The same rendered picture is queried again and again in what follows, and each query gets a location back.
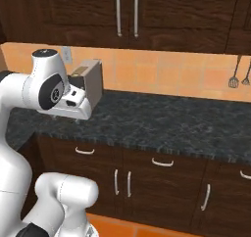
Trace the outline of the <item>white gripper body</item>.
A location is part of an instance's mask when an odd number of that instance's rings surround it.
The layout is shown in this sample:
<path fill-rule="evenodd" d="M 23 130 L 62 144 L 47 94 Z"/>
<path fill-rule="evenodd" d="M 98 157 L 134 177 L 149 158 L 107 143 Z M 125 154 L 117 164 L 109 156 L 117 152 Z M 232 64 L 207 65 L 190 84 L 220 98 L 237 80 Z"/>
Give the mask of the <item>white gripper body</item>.
<path fill-rule="evenodd" d="M 63 108 L 56 105 L 48 111 L 38 110 L 38 112 L 50 116 L 85 120 L 88 120 L 92 114 L 90 103 L 86 98 L 84 98 L 83 101 L 76 107 Z"/>

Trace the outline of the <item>dark wood drawer front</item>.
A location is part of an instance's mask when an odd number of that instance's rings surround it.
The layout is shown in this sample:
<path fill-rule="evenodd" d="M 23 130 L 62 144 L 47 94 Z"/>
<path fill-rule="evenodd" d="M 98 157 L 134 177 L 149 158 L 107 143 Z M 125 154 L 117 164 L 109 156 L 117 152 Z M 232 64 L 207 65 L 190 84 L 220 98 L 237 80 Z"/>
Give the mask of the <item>dark wood drawer front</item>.
<path fill-rule="evenodd" d="M 46 167 L 69 170 L 84 166 L 114 166 L 122 159 L 122 150 L 106 144 L 86 141 L 74 141 L 40 135 L 37 138 L 39 150 Z M 82 151 L 95 149 L 93 155 L 75 152 L 75 147 Z"/>
<path fill-rule="evenodd" d="M 251 180 L 240 176 L 240 171 L 251 175 L 251 166 L 208 161 L 205 180 L 224 192 L 251 195 Z"/>
<path fill-rule="evenodd" d="M 160 163 L 175 161 L 175 164 L 172 167 L 155 166 L 152 164 L 152 158 Z M 200 179 L 205 165 L 204 159 L 124 149 L 125 178 L 127 178 L 127 173 L 131 171 L 131 183 L 135 181 L 171 181 L 175 178 Z"/>

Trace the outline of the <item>dark wood base cupboard door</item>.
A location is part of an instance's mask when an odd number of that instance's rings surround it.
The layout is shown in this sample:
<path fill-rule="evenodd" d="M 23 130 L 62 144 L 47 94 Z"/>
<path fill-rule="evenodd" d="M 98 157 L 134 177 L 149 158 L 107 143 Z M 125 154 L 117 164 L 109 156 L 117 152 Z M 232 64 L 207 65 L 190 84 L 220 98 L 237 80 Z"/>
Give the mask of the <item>dark wood base cupboard door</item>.
<path fill-rule="evenodd" d="M 191 223 L 192 231 L 204 237 L 251 237 L 251 195 L 224 192 L 210 183 L 210 198 L 202 212 L 200 207 L 208 183 L 202 183 Z"/>
<path fill-rule="evenodd" d="M 49 168 L 45 166 L 41 152 L 39 150 L 38 141 L 30 141 L 25 143 L 20 149 L 21 154 L 28 160 L 32 168 L 33 178 L 22 210 L 22 217 L 34 206 L 37 197 L 34 193 L 34 183 L 38 176 L 44 172 L 60 172 L 65 174 L 83 176 L 94 180 L 99 188 L 99 196 L 97 202 L 86 211 L 88 213 L 96 213 L 101 215 L 116 215 L 116 195 L 114 185 L 114 172 L 119 164 L 114 166 L 84 166 L 77 169 L 61 170 Z"/>
<path fill-rule="evenodd" d="M 125 179 L 124 216 L 134 222 L 188 231 L 201 184 L 200 179 L 131 183 L 127 197 Z"/>

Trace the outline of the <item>dark slotted spatula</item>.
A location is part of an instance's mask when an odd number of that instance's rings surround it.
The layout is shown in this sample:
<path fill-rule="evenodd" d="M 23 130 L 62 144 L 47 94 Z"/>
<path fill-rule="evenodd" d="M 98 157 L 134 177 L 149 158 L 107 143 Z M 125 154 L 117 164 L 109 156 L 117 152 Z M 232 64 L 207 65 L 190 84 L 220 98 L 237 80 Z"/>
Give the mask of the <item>dark slotted spatula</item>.
<path fill-rule="evenodd" d="M 240 63 L 240 61 L 241 61 L 241 58 L 242 58 L 241 55 L 238 55 L 238 56 L 237 56 L 237 62 L 236 62 L 234 74 L 233 74 L 233 76 L 232 76 L 232 77 L 229 79 L 229 81 L 228 81 L 228 87 L 229 87 L 229 88 L 237 88 L 237 87 L 238 87 L 239 80 L 238 80 L 238 78 L 236 77 L 236 75 L 237 75 L 238 66 L 239 66 L 239 63 Z"/>

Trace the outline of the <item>dark whisk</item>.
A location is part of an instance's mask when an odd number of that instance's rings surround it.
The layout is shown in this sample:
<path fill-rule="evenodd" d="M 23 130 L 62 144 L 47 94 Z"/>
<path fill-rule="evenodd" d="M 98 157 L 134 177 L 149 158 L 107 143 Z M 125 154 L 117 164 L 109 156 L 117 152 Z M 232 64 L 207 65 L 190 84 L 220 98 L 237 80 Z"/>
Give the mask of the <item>dark whisk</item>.
<path fill-rule="evenodd" d="M 250 59 L 249 68 L 248 68 L 247 74 L 245 75 L 245 78 L 241 81 L 241 83 L 243 85 L 250 85 L 250 81 L 249 81 L 249 73 L 250 72 L 251 72 L 251 59 Z"/>

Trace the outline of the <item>white wall outlet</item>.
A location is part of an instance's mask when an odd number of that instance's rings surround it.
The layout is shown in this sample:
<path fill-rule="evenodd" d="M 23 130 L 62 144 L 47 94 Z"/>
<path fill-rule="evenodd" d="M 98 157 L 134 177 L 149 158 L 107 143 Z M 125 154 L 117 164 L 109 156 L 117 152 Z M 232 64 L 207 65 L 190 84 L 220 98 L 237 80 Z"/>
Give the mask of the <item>white wall outlet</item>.
<path fill-rule="evenodd" d="M 62 53 L 62 59 L 65 64 L 71 64 L 73 62 L 70 46 L 63 46 L 61 49 L 61 53 Z"/>

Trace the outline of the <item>dark wood wall cupboard door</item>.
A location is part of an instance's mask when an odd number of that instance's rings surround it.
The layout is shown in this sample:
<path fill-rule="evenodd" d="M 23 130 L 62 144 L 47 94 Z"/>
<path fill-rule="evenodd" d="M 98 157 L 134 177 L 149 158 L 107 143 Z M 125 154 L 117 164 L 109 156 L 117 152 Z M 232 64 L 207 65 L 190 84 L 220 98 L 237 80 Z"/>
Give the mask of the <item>dark wood wall cupboard door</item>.
<path fill-rule="evenodd" d="M 127 0 L 0 0 L 0 23 L 9 42 L 97 48 L 128 46 Z"/>
<path fill-rule="evenodd" d="M 251 55 L 251 0 L 236 2 L 225 53 Z"/>
<path fill-rule="evenodd" d="M 129 46 L 139 50 L 222 54 L 236 0 L 138 0 L 138 37 L 131 7 Z"/>

